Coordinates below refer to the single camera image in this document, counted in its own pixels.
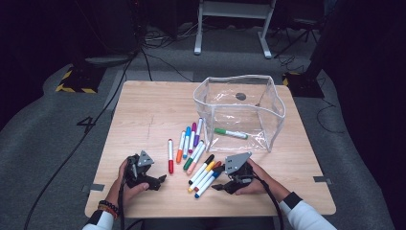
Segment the white sleeve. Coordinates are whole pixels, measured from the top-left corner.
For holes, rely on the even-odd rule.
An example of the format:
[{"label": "white sleeve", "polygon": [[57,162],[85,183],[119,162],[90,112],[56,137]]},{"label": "white sleeve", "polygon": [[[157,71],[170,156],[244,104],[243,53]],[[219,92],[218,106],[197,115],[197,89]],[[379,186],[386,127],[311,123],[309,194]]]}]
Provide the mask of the white sleeve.
[{"label": "white sleeve", "polygon": [[113,228],[113,215],[103,210],[97,210],[86,222],[83,230],[111,230]]},{"label": "white sleeve", "polygon": [[280,207],[286,214],[290,225],[296,230],[336,229],[295,193],[291,193],[285,198],[280,203]]}]

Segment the person's right hand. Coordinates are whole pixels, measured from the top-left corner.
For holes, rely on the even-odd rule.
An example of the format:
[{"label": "person's right hand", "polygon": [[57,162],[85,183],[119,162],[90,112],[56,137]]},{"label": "person's right hand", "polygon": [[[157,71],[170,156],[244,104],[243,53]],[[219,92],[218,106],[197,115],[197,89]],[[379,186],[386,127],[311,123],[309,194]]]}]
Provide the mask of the person's right hand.
[{"label": "person's right hand", "polygon": [[[257,163],[255,163],[251,158],[248,158],[247,163],[253,167],[254,173],[262,180],[271,178],[271,176]],[[263,185],[254,179],[247,187],[241,188],[236,191],[236,195],[246,195],[246,194],[264,194],[265,189]]]},{"label": "person's right hand", "polygon": [[[272,178],[261,166],[255,163],[251,158],[248,158],[247,163],[253,167],[254,174],[269,186],[271,193],[275,196],[278,202],[284,200],[290,192],[284,186]],[[246,194],[264,194],[266,193],[263,185],[254,179],[247,187],[241,188],[236,191],[236,195]]]}]

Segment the bracelet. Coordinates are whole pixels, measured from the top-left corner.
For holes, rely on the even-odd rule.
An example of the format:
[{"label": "bracelet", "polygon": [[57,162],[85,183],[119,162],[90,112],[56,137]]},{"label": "bracelet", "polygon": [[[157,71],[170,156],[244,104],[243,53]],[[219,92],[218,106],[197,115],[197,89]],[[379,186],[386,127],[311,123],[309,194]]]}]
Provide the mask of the bracelet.
[{"label": "bracelet", "polygon": [[116,213],[117,216],[120,215],[119,209],[118,209],[116,206],[114,206],[114,204],[108,202],[107,200],[101,200],[101,201],[99,202],[99,204],[106,205],[106,206],[109,207],[111,210],[113,210],[113,211]]},{"label": "bracelet", "polygon": [[114,210],[112,210],[111,208],[109,208],[107,205],[105,204],[99,204],[98,206],[98,210],[103,210],[109,214],[111,214],[113,216],[114,219],[117,219],[118,215],[116,212],[114,212]]}]

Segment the clear plastic bag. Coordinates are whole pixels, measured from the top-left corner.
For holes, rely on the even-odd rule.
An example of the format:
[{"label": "clear plastic bag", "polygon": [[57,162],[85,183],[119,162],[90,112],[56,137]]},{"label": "clear plastic bag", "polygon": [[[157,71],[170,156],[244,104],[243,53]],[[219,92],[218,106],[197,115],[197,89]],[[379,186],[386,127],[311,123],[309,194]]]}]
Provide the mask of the clear plastic bag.
[{"label": "clear plastic bag", "polygon": [[270,76],[207,78],[193,98],[204,120],[206,151],[271,151],[285,107]]}]

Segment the hand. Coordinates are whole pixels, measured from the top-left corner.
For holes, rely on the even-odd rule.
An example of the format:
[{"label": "hand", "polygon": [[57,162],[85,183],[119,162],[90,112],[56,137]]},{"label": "hand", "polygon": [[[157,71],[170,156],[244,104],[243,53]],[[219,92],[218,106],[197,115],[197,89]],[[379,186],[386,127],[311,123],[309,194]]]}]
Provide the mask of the hand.
[{"label": "hand", "polygon": [[[278,202],[284,200],[289,194],[288,191],[282,184],[272,178],[261,166],[255,163],[251,158],[248,158],[247,163],[253,167],[254,174],[256,174],[261,180],[264,180],[268,184],[271,193],[275,196]],[[236,195],[246,195],[246,194],[264,194],[266,193],[263,185],[254,179],[247,187],[241,188],[236,191]]]},{"label": "hand", "polygon": [[[257,163],[255,163],[251,158],[248,158],[247,163],[251,165],[254,173],[262,180],[269,179],[271,176]],[[236,191],[236,195],[247,195],[247,194],[265,194],[266,191],[263,185],[254,179],[247,187],[241,188]]]},{"label": "hand", "polygon": [[[114,181],[113,185],[110,188],[110,191],[108,192],[107,197],[105,198],[105,200],[107,200],[108,202],[114,204],[117,208],[119,208],[119,204],[118,204],[119,190],[120,190],[120,186],[122,184],[122,178],[124,176],[126,164],[127,164],[127,159],[125,159],[125,161],[120,166],[119,176]],[[123,206],[125,207],[125,205],[129,202],[130,199],[132,199],[137,194],[145,191],[148,187],[149,187],[148,183],[141,183],[141,184],[139,184],[137,186],[134,186],[133,188],[130,189],[125,184],[124,185],[124,191],[123,191]]]}]

